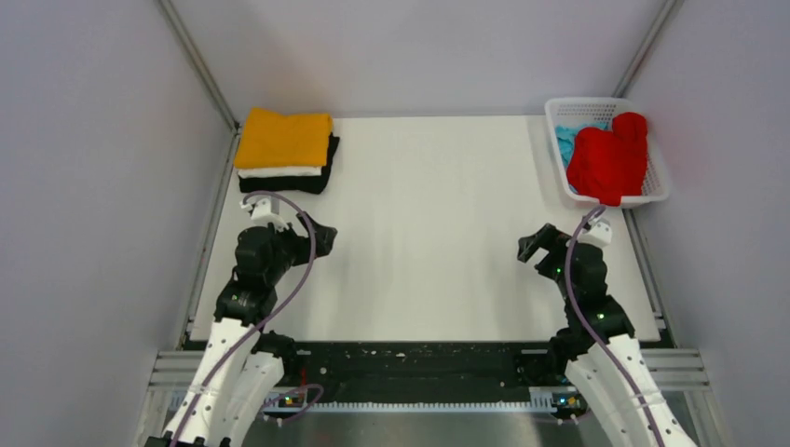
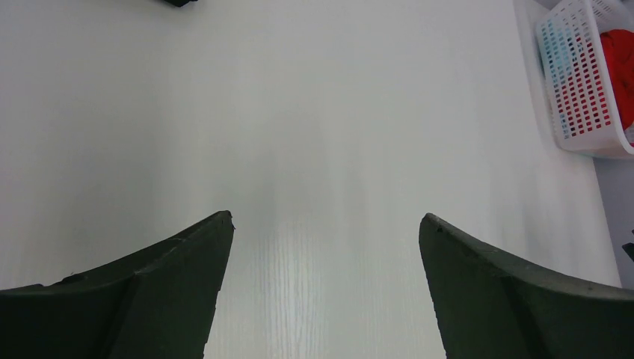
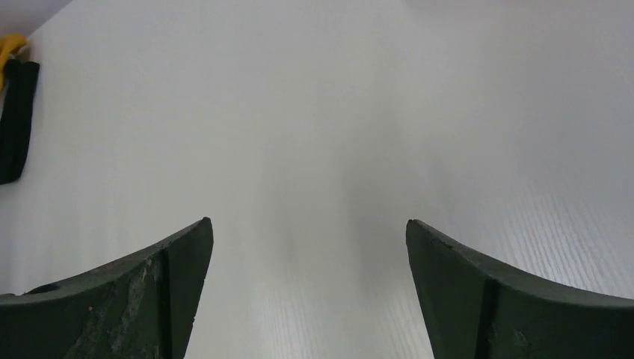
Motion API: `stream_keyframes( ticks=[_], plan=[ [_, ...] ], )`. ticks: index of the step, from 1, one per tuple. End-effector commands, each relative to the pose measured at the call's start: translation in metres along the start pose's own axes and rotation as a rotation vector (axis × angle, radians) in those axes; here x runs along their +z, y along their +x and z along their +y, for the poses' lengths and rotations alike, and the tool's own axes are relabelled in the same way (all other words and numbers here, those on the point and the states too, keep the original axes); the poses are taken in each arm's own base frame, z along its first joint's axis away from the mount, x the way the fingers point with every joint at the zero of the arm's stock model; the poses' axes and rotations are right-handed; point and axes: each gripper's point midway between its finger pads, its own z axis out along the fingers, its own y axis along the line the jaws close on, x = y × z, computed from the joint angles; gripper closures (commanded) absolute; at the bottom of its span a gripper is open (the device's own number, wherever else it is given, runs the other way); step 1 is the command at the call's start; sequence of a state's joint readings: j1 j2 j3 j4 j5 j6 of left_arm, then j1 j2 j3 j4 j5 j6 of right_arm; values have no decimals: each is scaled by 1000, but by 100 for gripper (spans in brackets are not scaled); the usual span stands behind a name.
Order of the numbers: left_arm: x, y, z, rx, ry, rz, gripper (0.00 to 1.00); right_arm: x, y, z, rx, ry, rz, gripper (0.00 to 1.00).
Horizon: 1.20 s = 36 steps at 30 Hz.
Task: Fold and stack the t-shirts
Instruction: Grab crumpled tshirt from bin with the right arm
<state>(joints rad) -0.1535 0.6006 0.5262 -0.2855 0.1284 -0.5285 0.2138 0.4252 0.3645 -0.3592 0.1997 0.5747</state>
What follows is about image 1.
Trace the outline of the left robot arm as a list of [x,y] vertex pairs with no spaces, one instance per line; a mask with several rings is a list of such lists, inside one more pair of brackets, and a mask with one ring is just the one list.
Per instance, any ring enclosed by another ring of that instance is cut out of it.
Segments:
[[265,332],[278,302],[276,286],[293,267],[310,269],[331,253],[338,234],[307,213],[307,233],[271,218],[238,234],[236,263],[219,294],[211,334],[175,415],[148,446],[240,446],[276,385],[298,374],[293,339]]

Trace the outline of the red t-shirt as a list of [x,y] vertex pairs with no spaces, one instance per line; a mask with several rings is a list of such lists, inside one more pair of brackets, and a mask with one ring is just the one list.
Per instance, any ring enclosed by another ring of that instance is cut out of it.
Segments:
[[628,112],[614,117],[611,129],[581,129],[566,178],[576,193],[611,207],[639,196],[647,174],[647,119]]

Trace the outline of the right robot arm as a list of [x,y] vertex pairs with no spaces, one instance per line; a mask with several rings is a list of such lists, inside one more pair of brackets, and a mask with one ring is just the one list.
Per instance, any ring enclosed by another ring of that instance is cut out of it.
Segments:
[[537,273],[554,283],[566,325],[549,341],[544,357],[526,363],[521,379],[531,386],[572,386],[585,404],[560,403],[562,423],[594,416],[614,446],[692,446],[644,359],[635,329],[609,293],[602,248],[552,224],[518,241],[517,259],[538,251]]

